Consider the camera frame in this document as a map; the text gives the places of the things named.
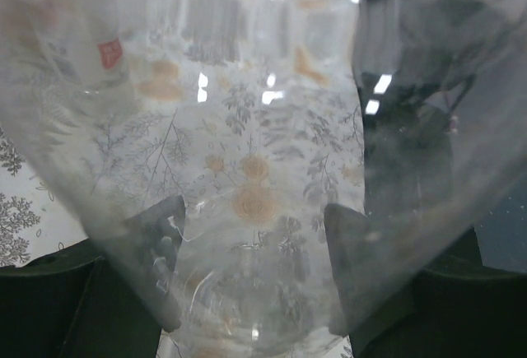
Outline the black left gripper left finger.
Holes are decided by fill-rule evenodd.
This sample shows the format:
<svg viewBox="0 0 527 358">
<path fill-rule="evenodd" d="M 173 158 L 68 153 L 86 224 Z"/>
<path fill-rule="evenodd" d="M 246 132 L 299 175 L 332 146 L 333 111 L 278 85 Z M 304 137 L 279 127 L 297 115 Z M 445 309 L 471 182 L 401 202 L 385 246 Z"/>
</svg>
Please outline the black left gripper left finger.
<svg viewBox="0 0 527 358">
<path fill-rule="evenodd" d="M 171 290 L 185 205 L 164 198 L 103 243 L 1 269 L 4 357 L 153 357 L 181 325 Z"/>
</svg>

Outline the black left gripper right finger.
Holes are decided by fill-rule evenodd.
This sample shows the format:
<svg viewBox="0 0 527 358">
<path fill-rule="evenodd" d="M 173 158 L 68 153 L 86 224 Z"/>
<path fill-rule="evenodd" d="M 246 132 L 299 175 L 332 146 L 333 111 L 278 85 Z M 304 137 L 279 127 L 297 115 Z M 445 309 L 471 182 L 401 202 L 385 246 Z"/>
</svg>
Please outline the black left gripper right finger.
<svg viewBox="0 0 527 358">
<path fill-rule="evenodd" d="M 365 318 L 353 297 L 352 233 L 370 220 L 329 204 L 324 223 L 339 304 L 329 331 L 349 336 L 356 357 L 524 357 L 526 276 L 483 265 L 469 229 Z"/>
</svg>

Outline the clear red-label water bottle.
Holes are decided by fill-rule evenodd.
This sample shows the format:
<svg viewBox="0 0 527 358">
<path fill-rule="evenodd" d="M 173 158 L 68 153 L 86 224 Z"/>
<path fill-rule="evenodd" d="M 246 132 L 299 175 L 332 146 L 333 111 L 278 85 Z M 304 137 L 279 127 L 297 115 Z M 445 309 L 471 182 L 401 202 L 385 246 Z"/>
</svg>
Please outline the clear red-label water bottle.
<svg viewBox="0 0 527 358">
<path fill-rule="evenodd" d="M 102 91 L 128 80 L 116 0 L 27 0 L 44 56 L 64 81 Z"/>
</svg>

